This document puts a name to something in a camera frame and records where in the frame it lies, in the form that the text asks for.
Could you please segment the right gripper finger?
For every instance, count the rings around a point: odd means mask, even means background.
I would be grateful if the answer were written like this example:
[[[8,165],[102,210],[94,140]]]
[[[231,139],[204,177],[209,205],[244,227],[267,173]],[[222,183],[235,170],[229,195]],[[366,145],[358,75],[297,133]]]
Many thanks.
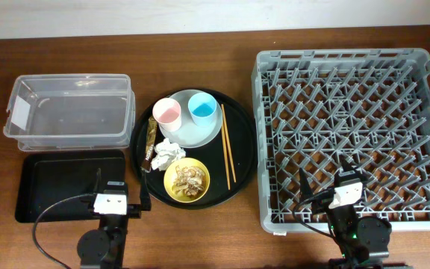
[[[312,203],[314,193],[311,190],[311,187],[308,183],[308,177],[305,174],[305,171],[300,168],[299,169],[299,183],[300,183],[300,201],[304,204]]]
[[[346,158],[341,155],[339,157],[340,159],[340,164],[342,167],[342,171],[340,172],[341,176],[348,176],[348,175],[353,175],[356,174],[358,171],[355,167],[353,167],[347,160]]]

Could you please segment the yellow bowl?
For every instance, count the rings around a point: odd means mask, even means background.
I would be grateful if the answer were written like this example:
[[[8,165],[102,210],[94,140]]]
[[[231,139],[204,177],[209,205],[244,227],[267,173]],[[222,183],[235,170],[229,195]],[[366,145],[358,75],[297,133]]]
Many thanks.
[[[201,168],[205,174],[205,191],[200,193],[197,197],[186,197],[183,194],[175,194],[172,191],[172,186],[173,186],[173,182],[176,178],[176,171],[175,171],[175,167],[176,166],[180,166],[180,167],[190,167],[190,166],[196,166]],[[177,160],[175,162],[173,162],[165,171],[165,174],[163,176],[163,184],[165,187],[166,192],[169,194],[169,196],[171,198],[173,198],[176,202],[182,202],[182,203],[192,203],[195,202],[197,200],[200,200],[207,192],[208,189],[210,187],[210,183],[211,183],[211,177],[210,177],[210,173],[208,172],[207,167],[200,161],[194,159],[194,158],[182,158],[180,160]]]

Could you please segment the food scraps pile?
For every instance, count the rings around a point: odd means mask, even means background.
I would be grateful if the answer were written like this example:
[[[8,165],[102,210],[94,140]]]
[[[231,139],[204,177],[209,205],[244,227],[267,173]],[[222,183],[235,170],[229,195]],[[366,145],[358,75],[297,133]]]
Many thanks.
[[[176,166],[175,171],[177,176],[172,186],[172,191],[175,194],[183,194],[186,197],[197,197],[205,191],[206,174],[201,168],[196,166]]]

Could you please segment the white tissue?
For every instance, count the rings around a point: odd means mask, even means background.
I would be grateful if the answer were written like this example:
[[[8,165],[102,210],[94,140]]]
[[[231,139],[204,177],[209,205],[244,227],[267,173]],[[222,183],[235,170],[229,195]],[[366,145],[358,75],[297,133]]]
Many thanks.
[[[186,152],[177,143],[172,143],[168,138],[155,146],[156,156],[151,161],[153,170],[165,171],[175,161],[186,157]]]

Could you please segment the gold snack wrapper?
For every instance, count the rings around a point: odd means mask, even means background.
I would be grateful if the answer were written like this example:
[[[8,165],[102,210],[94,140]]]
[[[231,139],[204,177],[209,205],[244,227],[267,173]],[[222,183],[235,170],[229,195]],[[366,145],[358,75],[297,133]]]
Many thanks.
[[[149,173],[151,171],[151,161],[155,150],[155,140],[158,132],[158,123],[153,116],[150,116],[146,132],[146,150],[141,169]]]

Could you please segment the wooden chopstick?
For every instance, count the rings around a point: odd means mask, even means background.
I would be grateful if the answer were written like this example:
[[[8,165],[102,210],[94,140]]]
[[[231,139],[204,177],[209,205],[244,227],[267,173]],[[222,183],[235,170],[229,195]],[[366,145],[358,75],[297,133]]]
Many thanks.
[[[235,172],[235,166],[234,166],[234,161],[233,161],[233,154],[231,151],[231,142],[230,142],[230,137],[229,137],[229,133],[228,133],[228,125],[227,125],[227,119],[226,119],[226,115],[225,115],[225,139],[226,139],[226,143],[227,143],[227,153],[228,153],[228,166],[231,168],[231,174],[233,177],[233,181],[234,183],[237,182],[237,177],[236,177],[236,172]]]
[[[227,153],[227,143],[225,139],[225,112],[223,104],[220,105],[222,109],[222,149],[223,149],[223,156],[224,156],[224,163],[225,163],[225,175],[226,175],[226,181],[227,181],[227,187],[228,190],[231,190],[231,183],[230,183],[230,176],[229,176],[229,168],[228,168],[228,153]]]

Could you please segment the grey round plate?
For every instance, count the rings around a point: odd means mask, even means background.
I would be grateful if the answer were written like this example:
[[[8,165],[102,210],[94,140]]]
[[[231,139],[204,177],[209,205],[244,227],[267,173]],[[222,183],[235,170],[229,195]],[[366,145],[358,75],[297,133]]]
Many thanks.
[[[161,128],[161,133],[171,143],[177,143],[182,148],[197,148],[211,142],[222,128],[222,109],[214,99],[214,95],[202,90],[181,90],[170,96],[181,106],[181,127],[173,132]],[[211,108],[211,118],[207,125],[198,126],[193,121],[193,110],[199,107]]]

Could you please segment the blue plastic cup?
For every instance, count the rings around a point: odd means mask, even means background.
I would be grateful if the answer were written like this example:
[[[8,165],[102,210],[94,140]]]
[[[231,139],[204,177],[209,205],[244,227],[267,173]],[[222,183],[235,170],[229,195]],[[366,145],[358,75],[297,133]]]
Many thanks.
[[[190,97],[188,109],[196,125],[209,126],[214,121],[216,100],[209,93],[196,93]]]

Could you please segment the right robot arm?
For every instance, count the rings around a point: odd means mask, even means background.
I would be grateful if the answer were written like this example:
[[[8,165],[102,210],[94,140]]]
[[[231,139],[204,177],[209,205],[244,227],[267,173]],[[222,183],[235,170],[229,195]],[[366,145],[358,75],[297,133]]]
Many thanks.
[[[295,210],[309,205],[314,214],[326,214],[328,232],[297,221],[333,239],[339,247],[342,257],[330,259],[328,268],[382,268],[383,260],[389,256],[392,226],[378,217],[358,216],[354,204],[363,196],[367,176],[343,158],[340,164],[341,169],[334,175],[334,185],[316,194],[308,184],[305,171],[299,169],[300,201]]]

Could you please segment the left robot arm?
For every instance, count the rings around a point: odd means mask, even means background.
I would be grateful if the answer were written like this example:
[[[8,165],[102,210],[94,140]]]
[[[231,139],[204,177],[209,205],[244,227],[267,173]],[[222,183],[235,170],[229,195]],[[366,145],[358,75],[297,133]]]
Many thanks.
[[[128,185],[120,181],[102,180],[96,173],[96,184],[90,194],[88,211],[99,219],[97,229],[81,236],[77,253],[81,268],[121,268],[123,264],[128,221],[140,219],[144,211],[152,209],[145,179],[140,182],[140,203],[128,202]]]

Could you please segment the grey plastic dishwasher rack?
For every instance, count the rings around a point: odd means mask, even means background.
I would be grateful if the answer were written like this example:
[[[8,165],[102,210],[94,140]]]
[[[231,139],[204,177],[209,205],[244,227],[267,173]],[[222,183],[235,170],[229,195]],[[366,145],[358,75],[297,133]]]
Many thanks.
[[[355,205],[396,231],[430,231],[430,54],[421,48],[272,50],[252,71],[263,229],[326,230],[298,210],[299,169],[313,192],[334,184],[340,159],[367,175]]]

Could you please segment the clear plastic waste bin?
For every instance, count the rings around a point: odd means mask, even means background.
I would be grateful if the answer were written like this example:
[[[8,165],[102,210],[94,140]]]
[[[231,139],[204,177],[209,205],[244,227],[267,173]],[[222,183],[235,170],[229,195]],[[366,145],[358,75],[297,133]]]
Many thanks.
[[[126,74],[21,75],[6,112],[3,133],[23,152],[124,149],[136,104]]]

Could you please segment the black rectangular tray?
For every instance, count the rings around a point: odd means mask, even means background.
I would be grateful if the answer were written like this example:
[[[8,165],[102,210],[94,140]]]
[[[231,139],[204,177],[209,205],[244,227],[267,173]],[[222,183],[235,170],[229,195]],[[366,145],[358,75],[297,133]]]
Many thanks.
[[[22,165],[16,221],[33,223],[50,205],[91,194],[98,168],[104,182],[125,180],[124,153],[114,149],[29,155]]]

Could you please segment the black round serving tray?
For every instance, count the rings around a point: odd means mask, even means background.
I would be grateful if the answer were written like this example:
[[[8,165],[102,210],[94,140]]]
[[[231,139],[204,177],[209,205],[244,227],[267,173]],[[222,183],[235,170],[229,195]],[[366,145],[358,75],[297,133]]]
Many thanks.
[[[202,162],[210,174],[208,191],[200,200],[190,203],[178,202],[170,197],[164,187],[163,171],[156,170],[146,174],[148,192],[155,199],[176,208],[196,210],[219,205],[241,191],[256,174],[258,154],[254,120],[243,106],[231,97],[215,90],[204,88],[203,91],[224,104],[236,181],[227,186],[222,138],[218,134],[208,144],[186,150],[187,156]]]

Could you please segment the pink plastic cup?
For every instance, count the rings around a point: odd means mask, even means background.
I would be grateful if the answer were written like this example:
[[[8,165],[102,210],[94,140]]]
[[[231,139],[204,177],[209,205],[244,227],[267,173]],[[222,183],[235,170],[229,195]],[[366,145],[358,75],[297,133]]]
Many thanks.
[[[181,106],[174,99],[159,99],[153,106],[152,116],[168,132],[175,132],[181,127]]]

